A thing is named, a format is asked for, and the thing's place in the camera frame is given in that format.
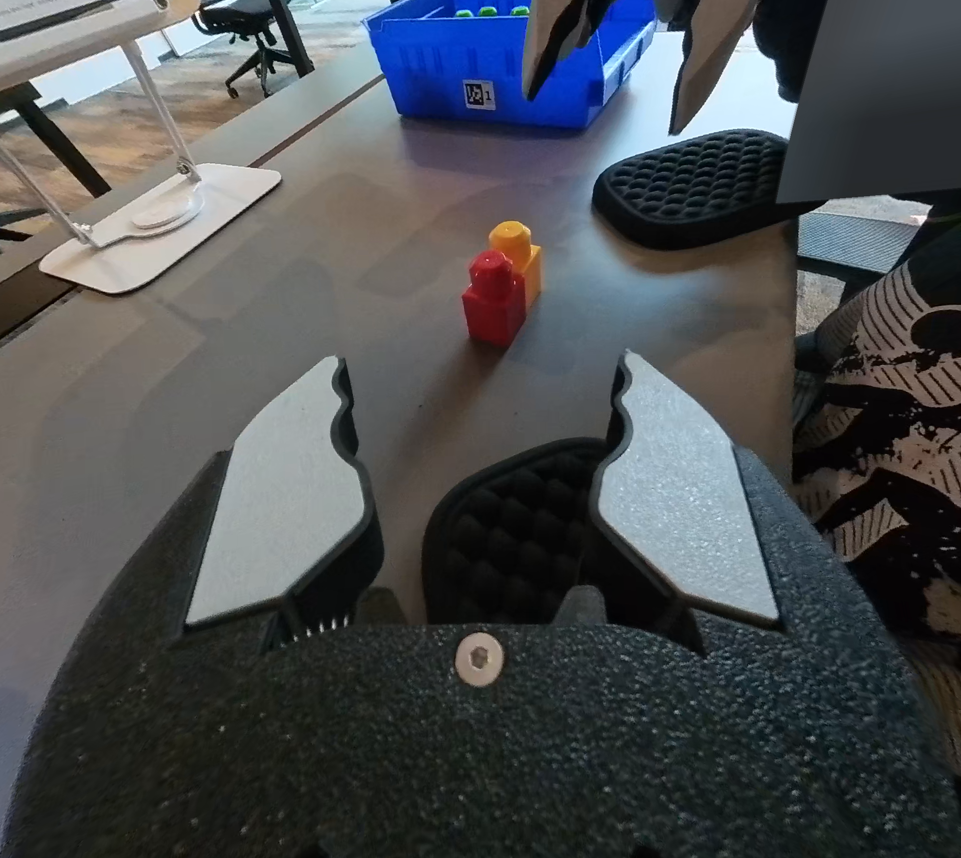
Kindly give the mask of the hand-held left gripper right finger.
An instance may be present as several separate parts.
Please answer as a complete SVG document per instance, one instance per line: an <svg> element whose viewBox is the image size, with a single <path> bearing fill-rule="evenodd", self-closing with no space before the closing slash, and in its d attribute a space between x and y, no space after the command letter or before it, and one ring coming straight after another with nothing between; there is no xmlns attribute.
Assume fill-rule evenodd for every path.
<svg viewBox="0 0 961 858"><path fill-rule="evenodd" d="M735 446L692 396L630 349L612 384L610 451L588 513L670 612L775 629L780 613Z"/></svg>

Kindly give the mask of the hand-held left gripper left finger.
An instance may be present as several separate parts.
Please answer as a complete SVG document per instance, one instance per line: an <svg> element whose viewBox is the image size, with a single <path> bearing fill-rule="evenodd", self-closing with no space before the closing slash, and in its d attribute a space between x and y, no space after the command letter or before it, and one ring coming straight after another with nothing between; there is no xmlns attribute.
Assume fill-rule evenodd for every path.
<svg viewBox="0 0 961 858"><path fill-rule="evenodd" d="M352 621L384 557L353 411L347 362L327 356L239 434L186 606L186 629L268 612L288 631Z"/></svg>

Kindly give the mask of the blue plastic bin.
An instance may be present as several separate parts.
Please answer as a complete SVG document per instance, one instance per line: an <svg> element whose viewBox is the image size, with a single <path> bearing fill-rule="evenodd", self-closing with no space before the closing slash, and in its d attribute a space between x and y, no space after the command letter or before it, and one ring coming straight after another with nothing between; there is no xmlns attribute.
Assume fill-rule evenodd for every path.
<svg viewBox="0 0 961 858"><path fill-rule="evenodd" d="M522 91L532 0L401 0L364 21L394 105L407 118L583 131L651 45L654 0L617 0L540 92ZM476 18L458 20L457 10Z"/></svg>

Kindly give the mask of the red mega block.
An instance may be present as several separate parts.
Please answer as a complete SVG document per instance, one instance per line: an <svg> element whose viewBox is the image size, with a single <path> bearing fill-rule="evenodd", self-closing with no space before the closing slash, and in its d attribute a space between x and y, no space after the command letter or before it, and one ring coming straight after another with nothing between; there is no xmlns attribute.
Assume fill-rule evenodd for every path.
<svg viewBox="0 0 961 858"><path fill-rule="evenodd" d="M462 294L469 336L498 348L513 343L527 316L526 285L510 258L487 250L471 261L470 284Z"/></svg>

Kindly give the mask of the orange mega block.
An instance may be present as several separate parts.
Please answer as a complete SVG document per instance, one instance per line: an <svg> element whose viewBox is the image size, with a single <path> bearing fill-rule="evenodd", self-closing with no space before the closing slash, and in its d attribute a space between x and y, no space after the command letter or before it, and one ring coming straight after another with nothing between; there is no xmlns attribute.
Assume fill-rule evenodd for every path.
<svg viewBox="0 0 961 858"><path fill-rule="evenodd" d="M510 261L514 276L524 285L526 312L530 312L543 284L542 249L533 243L531 230L519 221L504 221L489 232L488 243Z"/></svg>

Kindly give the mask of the black perforated rubber pad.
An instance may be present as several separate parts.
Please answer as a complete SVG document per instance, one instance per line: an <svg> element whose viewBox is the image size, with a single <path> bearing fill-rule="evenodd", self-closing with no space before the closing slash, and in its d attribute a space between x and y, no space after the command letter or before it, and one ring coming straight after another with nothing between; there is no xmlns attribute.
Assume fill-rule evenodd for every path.
<svg viewBox="0 0 961 858"><path fill-rule="evenodd" d="M579 583L602 438L544 444L484 468L436 506L421 576L429 624L550 624Z"/></svg>
<svg viewBox="0 0 961 858"><path fill-rule="evenodd" d="M826 199L777 203L788 141L717 131L632 155L597 178L592 204L622 238L654 251L712 246L795 220Z"/></svg>

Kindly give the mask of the person's printed top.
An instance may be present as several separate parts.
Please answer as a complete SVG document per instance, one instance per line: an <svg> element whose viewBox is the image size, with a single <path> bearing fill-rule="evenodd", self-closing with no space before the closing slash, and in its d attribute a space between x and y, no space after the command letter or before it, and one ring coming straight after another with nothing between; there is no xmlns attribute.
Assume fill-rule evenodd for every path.
<svg viewBox="0 0 961 858"><path fill-rule="evenodd" d="M960 771L959 192L801 339L792 483L897 641Z"/></svg>

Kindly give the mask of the grey mesh chair seat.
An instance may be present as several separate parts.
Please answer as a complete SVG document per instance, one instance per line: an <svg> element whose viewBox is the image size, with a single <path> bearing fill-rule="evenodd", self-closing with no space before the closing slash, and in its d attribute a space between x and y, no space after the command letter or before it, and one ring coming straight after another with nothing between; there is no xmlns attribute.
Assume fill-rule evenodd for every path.
<svg viewBox="0 0 961 858"><path fill-rule="evenodd" d="M841 280L878 279L895 267L916 232L897 221L811 212L798 221L798 268Z"/></svg>

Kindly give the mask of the black office chair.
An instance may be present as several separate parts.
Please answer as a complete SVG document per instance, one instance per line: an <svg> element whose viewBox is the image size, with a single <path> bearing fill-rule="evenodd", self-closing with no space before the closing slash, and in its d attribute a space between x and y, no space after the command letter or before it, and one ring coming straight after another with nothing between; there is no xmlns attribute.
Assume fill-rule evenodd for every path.
<svg viewBox="0 0 961 858"><path fill-rule="evenodd" d="M190 19L201 35L229 35L232 42L240 39L256 44L255 52L224 82L232 99L238 99L234 83L248 73L255 74L262 95L270 97L268 78L276 73L277 65L294 64L291 54L278 47L278 38L272 32L275 17L269 0L235 0L222 7L200 8Z"/></svg>

